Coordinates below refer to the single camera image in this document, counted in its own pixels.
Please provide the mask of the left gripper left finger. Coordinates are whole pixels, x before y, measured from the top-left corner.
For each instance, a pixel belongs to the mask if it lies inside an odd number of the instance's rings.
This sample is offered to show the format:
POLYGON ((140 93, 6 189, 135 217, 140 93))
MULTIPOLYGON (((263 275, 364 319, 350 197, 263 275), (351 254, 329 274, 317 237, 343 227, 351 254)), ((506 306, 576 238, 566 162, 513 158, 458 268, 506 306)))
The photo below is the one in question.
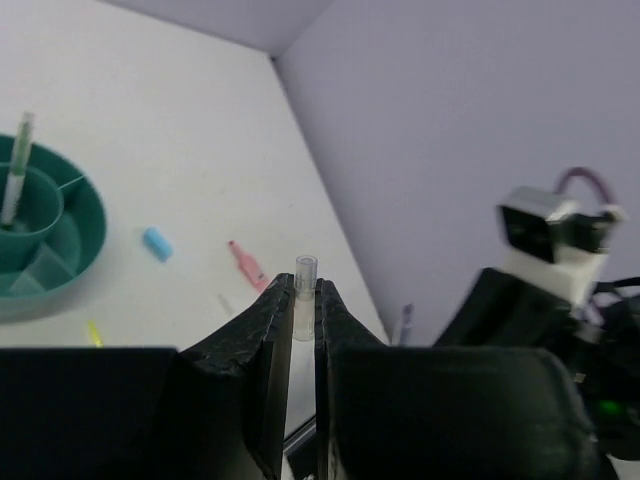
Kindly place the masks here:
POLYGON ((226 325, 169 347, 1 353, 5 479, 277 479, 293 278, 226 325))

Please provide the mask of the green white pen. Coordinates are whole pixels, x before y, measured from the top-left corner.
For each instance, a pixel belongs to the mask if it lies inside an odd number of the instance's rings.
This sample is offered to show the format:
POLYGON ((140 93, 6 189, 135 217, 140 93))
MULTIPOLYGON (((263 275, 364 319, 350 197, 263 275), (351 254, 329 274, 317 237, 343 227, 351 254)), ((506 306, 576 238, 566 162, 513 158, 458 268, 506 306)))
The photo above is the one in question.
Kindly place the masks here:
POLYGON ((32 112, 24 112, 14 137, 1 209, 3 228, 10 228, 17 214, 31 155, 34 120, 35 115, 32 112))

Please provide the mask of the clear pen cap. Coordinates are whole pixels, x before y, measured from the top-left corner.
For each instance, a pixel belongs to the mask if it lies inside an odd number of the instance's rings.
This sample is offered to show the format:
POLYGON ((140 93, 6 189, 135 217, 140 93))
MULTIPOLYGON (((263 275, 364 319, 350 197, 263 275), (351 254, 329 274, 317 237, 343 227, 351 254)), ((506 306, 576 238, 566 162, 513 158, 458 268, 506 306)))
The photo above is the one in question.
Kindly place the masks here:
POLYGON ((296 258, 293 338, 301 342, 314 337, 317 267, 318 260, 312 255, 296 258))

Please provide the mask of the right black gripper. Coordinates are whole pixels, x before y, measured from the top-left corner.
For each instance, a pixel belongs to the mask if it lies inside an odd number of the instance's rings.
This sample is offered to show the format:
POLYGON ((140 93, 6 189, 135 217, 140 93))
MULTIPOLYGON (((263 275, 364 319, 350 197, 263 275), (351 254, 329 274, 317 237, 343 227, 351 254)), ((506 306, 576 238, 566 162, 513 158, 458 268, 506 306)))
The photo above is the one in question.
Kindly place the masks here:
POLYGON ((588 322, 582 307, 496 269, 481 271, 438 346, 502 346, 545 349, 574 378, 604 450, 639 452, 639 298, 624 291, 636 277, 597 282, 587 302, 610 294, 615 302, 594 309, 601 322, 588 322))

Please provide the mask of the purple pen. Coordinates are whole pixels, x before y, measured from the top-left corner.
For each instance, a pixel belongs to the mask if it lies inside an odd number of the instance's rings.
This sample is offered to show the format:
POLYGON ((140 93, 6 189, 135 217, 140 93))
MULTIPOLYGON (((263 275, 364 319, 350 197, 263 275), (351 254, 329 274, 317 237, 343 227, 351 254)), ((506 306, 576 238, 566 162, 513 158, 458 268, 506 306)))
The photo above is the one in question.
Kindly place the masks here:
POLYGON ((414 305, 412 303, 402 308, 401 317, 398 320, 392 336, 392 342, 396 346, 407 346, 411 337, 413 326, 414 305))

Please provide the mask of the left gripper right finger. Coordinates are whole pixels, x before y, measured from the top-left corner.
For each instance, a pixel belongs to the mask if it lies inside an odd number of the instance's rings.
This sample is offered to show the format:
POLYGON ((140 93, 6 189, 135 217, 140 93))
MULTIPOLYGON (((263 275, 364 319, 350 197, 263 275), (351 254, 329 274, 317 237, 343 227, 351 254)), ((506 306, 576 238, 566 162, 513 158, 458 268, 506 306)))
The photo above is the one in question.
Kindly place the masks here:
POLYGON ((586 407, 547 351, 393 347, 316 292, 323 479, 613 479, 586 407))

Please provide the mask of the pink highlighter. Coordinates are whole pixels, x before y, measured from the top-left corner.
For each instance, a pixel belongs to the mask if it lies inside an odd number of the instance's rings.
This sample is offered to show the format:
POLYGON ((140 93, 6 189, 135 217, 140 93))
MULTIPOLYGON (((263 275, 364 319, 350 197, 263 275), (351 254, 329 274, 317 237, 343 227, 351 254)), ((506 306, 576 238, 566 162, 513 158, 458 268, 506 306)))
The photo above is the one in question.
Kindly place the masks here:
POLYGON ((228 246, 236 261, 238 269, 246 280, 258 292, 262 293, 269 285, 270 280, 257 260, 247 253, 236 241, 230 240, 228 246))

